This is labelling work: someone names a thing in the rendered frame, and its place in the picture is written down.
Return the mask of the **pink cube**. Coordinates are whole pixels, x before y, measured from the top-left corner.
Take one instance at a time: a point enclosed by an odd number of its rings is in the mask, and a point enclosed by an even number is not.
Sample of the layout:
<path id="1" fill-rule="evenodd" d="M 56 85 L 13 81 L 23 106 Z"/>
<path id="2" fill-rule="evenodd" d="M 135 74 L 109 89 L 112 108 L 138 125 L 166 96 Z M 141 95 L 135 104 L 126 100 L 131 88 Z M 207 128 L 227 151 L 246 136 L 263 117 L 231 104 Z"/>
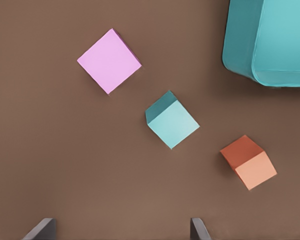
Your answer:
<path id="1" fill-rule="evenodd" d="M 77 62 L 107 94 L 142 66 L 113 28 L 81 55 Z"/>

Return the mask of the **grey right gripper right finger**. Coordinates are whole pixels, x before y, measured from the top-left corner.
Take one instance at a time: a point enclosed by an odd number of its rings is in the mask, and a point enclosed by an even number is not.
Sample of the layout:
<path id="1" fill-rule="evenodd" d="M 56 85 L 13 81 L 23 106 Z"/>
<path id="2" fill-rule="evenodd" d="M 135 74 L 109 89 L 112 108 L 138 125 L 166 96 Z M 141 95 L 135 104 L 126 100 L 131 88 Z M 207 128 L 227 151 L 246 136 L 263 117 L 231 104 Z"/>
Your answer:
<path id="1" fill-rule="evenodd" d="M 204 222 L 198 217 L 190 219 L 190 240 L 211 240 Z"/>

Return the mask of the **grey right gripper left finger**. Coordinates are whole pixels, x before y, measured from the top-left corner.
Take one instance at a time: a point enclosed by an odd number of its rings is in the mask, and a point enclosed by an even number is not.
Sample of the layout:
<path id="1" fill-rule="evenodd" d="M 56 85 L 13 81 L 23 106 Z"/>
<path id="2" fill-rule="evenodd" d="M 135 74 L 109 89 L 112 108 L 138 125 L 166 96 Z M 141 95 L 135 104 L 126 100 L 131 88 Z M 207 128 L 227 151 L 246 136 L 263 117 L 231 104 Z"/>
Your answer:
<path id="1" fill-rule="evenodd" d="M 21 240 L 56 240 L 56 219 L 42 219 Z"/>

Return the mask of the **large teal blue cube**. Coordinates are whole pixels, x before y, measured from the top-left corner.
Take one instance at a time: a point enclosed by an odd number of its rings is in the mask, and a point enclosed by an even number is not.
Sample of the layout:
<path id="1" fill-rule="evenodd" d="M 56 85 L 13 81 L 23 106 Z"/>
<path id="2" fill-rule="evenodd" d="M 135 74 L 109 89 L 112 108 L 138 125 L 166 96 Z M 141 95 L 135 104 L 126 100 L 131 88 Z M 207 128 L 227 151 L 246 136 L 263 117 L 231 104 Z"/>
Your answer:
<path id="1" fill-rule="evenodd" d="M 267 87 L 300 87 L 300 0 L 230 0 L 223 65 Z"/>

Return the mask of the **orange cube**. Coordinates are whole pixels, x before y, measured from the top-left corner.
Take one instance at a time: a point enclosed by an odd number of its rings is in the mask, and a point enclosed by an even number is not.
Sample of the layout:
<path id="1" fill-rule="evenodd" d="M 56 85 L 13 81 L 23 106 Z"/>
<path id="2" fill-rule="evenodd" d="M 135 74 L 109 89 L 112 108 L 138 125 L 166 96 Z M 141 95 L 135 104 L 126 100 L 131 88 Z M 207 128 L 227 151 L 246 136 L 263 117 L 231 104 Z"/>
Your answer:
<path id="1" fill-rule="evenodd" d="M 227 145 L 220 153 L 249 191 L 277 175 L 267 153 L 247 135 Z"/>

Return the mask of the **small light blue cube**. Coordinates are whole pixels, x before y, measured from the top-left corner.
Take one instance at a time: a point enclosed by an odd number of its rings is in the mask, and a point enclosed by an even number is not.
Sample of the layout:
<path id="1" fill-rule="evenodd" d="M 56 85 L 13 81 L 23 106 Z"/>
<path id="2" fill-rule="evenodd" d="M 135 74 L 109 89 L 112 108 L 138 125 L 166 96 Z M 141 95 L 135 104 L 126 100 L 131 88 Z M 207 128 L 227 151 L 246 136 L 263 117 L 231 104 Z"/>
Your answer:
<path id="1" fill-rule="evenodd" d="M 145 111 L 149 128 L 173 149 L 200 125 L 169 90 Z"/>

